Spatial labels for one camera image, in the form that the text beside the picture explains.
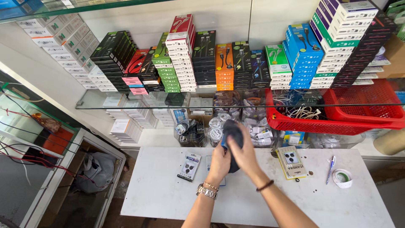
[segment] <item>wristwatch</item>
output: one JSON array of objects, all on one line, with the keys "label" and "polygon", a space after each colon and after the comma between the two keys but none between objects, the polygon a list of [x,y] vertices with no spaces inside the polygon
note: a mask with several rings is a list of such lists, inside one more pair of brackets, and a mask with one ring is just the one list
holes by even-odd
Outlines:
[{"label": "wristwatch", "polygon": [[211,190],[211,189],[208,189],[208,188],[206,188],[206,187],[203,187],[202,185],[203,185],[203,183],[201,183],[201,184],[198,186],[196,195],[199,195],[200,193],[202,193],[202,194],[204,194],[204,195],[206,195],[206,196],[208,196],[208,197],[211,197],[211,198],[213,198],[214,200],[216,200],[218,193],[215,192],[215,191],[213,191],[213,190]]}]

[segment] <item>roll of tape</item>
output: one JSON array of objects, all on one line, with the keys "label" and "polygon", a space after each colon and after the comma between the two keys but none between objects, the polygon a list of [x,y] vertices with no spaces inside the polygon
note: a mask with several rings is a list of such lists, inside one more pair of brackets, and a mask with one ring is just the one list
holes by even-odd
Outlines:
[{"label": "roll of tape", "polygon": [[349,188],[353,184],[352,174],[343,169],[335,170],[332,179],[339,188]]}]

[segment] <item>red wire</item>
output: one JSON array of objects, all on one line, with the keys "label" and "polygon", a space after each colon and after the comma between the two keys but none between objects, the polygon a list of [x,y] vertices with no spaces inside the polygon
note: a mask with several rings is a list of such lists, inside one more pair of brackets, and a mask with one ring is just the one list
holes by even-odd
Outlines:
[{"label": "red wire", "polygon": [[[10,148],[13,149],[15,152],[17,152],[17,153],[19,153],[19,154],[22,154],[22,153],[16,151],[16,150],[15,150],[13,147],[11,147],[11,146],[7,146],[7,147],[10,147]],[[100,186],[96,185],[96,183],[94,182],[94,180],[92,180],[92,179],[90,179],[90,178],[88,178],[88,177],[86,177],[86,176],[84,176],[84,175],[79,175],[79,174],[77,174],[77,173],[74,173],[74,172],[68,170],[67,168],[65,168],[65,167],[63,167],[63,166],[56,166],[56,165],[53,165],[51,162],[49,162],[48,160],[45,160],[45,159],[43,159],[43,158],[41,158],[41,157],[35,157],[35,156],[31,156],[31,155],[24,155],[24,154],[22,154],[22,155],[27,156],[27,157],[34,157],[34,158],[43,159],[43,160],[49,162],[50,164],[52,164],[52,166],[47,166],[43,161],[30,160],[30,159],[22,159],[22,158],[14,157],[14,156],[11,156],[11,155],[7,155],[7,154],[5,154],[5,153],[3,153],[3,152],[1,152],[1,151],[0,151],[0,153],[4,154],[5,156],[11,157],[11,158],[13,158],[13,159],[17,159],[17,160],[31,161],[31,162],[40,162],[40,163],[42,163],[42,164],[43,164],[45,167],[47,167],[47,168],[54,168],[54,167],[56,167],[56,168],[59,168],[59,169],[63,169],[63,170],[66,171],[67,174],[71,175],[74,179],[76,179],[77,176],[80,176],[81,178],[90,180],[90,181],[91,181],[96,187],[98,187],[98,188],[103,188],[103,187],[105,187],[105,186],[110,185],[110,183],[109,183],[109,184],[107,184],[107,185],[104,185],[104,186],[101,186],[101,187],[100,187]]]}]

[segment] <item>white tabletop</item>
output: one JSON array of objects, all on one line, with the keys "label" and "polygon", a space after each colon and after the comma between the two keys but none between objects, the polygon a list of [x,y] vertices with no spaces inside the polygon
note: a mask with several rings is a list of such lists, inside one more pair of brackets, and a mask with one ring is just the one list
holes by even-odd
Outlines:
[{"label": "white tabletop", "polygon": [[[192,183],[177,177],[187,151],[202,155]],[[277,186],[319,227],[390,228],[394,224],[357,150],[300,149],[304,166],[313,175],[300,182],[286,180],[269,149],[256,149],[261,168]],[[182,219],[187,217],[197,186],[204,181],[205,156],[212,148],[142,147],[136,160],[121,215]],[[346,169],[353,185],[340,189],[325,184],[330,159],[334,169]],[[242,170],[226,176],[215,201],[212,222],[278,227],[256,187]]]}]

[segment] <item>red plastic basket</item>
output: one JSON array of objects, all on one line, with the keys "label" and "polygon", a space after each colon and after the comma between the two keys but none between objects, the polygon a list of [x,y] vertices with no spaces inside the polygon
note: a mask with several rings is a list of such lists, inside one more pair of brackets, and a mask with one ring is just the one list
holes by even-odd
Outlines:
[{"label": "red plastic basket", "polygon": [[[266,105],[274,105],[273,95],[269,88],[266,89]],[[279,113],[276,108],[271,107],[266,108],[266,113],[267,122],[270,127],[282,131],[305,131],[353,136],[374,128],[402,129],[405,127],[405,123],[400,126],[398,123],[373,124],[334,120],[296,119],[285,116]]]},{"label": "red plastic basket", "polygon": [[[386,79],[375,79],[373,85],[329,89],[325,104],[384,104],[401,103]],[[328,118],[359,123],[400,123],[405,112],[400,105],[330,106],[325,107]]]}]

